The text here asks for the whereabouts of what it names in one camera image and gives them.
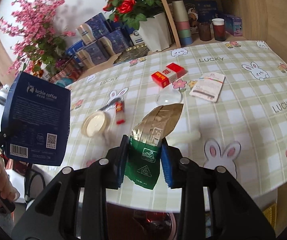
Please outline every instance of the human hand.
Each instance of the human hand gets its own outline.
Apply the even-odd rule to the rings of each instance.
[[[10,202],[14,202],[20,197],[20,193],[12,186],[9,180],[2,158],[0,158],[0,196],[3,199],[8,199]]]

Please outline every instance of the table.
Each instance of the table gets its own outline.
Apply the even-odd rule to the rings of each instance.
[[[86,167],[87,162],[105,156],[119,145],[122,135],[157,106],[160,88],[151,74],[170,63],[184,67],[188,73],[178,87],[184,108],[177,126],[169,137],[196,129],[201,139],[178,144],[185,157],[200,166],[225,166],[252,198],[268,193],[287,181],[287,65],[266,44],[256,41],[211,43],[147,56],[132,64],[123,63],[96,73],[69,86],[71,89],[70,135],[60,167],[40,166],[55,176],[63,167]],[[203,73],[226,76],[217,103],[189,95]],[[126,123],[115,125],[114,111],[109,125],[109,146],[81,134],[83,120],[105,105],[112,91],[127,92]],[[163,173],[154,190],[141,188],[127,177],[119,190],[107,190],[107,201],[138,209],[177,212],[181,190],[169,189]]]

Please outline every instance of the barcode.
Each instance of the barcode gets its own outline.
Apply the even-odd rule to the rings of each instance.
[[[28,158],[28,148],[14,144],[10,144],[10,154],[22,158]]]
[[[57,147],[57,135],[52,133],[47,133],[47,146],[49,149],[56,149]]]

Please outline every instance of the red cigarette pack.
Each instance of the red cigarette pack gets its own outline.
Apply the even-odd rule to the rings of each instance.
[[[164,88],[173,81],[176,81],[178,78],[181,78],[185,73],[186,70],[183,67],[180,67],[175,63],[171,63],[166,66],[163,71],[153,73],[151,77],[156,84]]]

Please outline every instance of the jar lid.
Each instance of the jar lid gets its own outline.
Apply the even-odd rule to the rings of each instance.
[[[107,118],[105,113],[103,111],[96,111],[86,117],[82,124],[81,132],[83,135],[91,138],[96,135],[101,135],[106,125]]]

